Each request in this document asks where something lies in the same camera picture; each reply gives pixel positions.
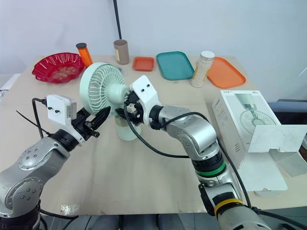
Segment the black pole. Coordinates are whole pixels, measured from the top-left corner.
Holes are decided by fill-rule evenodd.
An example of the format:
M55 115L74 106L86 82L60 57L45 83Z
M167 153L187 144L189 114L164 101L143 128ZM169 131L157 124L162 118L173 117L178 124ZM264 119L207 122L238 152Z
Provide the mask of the black pole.
M119 35L119 38L121 39L120 24L119 24L118 9L117 9L117 0L113 0L113 4L114 4L115 16L116 16L118 35Z

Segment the tabletop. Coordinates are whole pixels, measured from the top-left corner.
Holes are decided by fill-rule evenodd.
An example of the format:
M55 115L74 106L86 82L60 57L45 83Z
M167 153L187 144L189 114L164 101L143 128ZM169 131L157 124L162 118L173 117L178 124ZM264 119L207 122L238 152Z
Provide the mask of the tabletop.
M169 81L164 79L155 65L152 72L132 69L133 57L127 65L118 65L115 56L93 56L93 61L116 64L123 69L126 84L131 84L145 74L158 92L162 104L186 107L204 114L219 130L211 109L218 96L219 88L209 80L202 88L194 88L189 80ZM245 77L247 82L233 89L253 90L244 68L235 57L225 57ZM195 67L198 57L189 56ZM21 153L39 141L35 126L21 118L18 110L31 120L34 119L31 99L49 94L65 95L79 99L81 77L64 84L51 84L35 79L29 66L12 86L0 104L0 171L12 165ZM38 105L41 125L49 132L56 131L47 119L47 110ZM154 147L169 154L185 154L181 144L163 131L142 126L142 136ZM198 190L198 180L189 159L173 159L160 156L139 140L125 142L117 137L113 117L98 129L99 138L90 138L83 147L76 147L61 171L50 179L41 195L41 207L50 212L67 214L64 207L75 207L78 215L140 214L204 212ZM290 178L282 171L289 190L282 197L259 197L249 193L254 206L262 209L298 207L307 204L306 190L300 188L307 176Z

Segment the yellow ring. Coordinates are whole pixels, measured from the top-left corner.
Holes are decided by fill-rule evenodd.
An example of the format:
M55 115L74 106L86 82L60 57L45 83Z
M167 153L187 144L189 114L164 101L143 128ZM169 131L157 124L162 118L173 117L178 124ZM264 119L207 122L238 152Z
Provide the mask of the yellow ring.
M218 203L217 206L215 206L215 209L214 209L215 216L217 215L217 210L220 207L222 207L224 205L227 205L227 204L230 204L230 203L240 203L240 204L243 204L243 202L241 200L238 200L238 199L235 199L235 198L223 200L222 202Z

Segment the fan packaging box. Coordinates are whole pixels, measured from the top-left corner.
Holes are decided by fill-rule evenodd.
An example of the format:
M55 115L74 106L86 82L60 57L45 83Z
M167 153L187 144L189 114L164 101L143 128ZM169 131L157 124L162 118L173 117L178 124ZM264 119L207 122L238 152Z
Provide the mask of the fan packaging box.
M225 148L249 191L287 190L279 167L290 176L307 173L298 153L307 126L281 125L259 91L222 90L212 109Z

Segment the white wall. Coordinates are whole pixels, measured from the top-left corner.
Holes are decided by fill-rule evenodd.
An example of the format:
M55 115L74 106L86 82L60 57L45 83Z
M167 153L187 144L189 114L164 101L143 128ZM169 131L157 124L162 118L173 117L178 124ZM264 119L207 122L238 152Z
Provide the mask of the white wall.
M39 54L113 54L112 0L1 0L0 73L21 72ZM212 50L234 55L268 101L307 99L306 0L118 0L132 55Z

